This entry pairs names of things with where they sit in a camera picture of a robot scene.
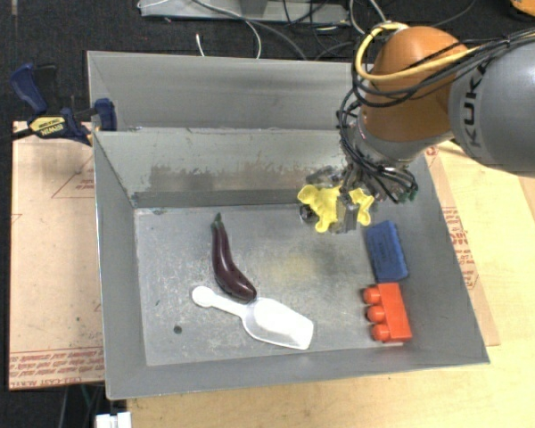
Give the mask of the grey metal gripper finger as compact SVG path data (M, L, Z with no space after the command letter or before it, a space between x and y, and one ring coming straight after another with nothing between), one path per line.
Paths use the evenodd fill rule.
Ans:
M355 230L358 223L359 206L348 193L341 193L337 201L337 232L345 234Z

